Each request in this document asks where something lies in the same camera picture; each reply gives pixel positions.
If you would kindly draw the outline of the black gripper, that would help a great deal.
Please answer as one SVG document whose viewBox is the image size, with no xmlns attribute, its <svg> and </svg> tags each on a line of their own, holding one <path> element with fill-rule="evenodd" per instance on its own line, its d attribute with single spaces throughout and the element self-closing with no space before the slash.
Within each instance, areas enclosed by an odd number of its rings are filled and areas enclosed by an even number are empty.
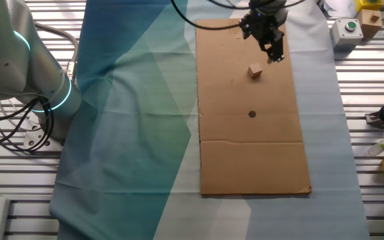
<svg viewBox="0 0 384 240">
<path fill-rule="evenodd" d="M 287 18 L 287 10 L 264 12 L 257 9 L 248 12 L 239 22 L 243 39 L 253 36 L 261 50 L 266 50 L 267 63 L 280 62 L 283 54 L 283 36 L 279 28 Z"/>
</svg>

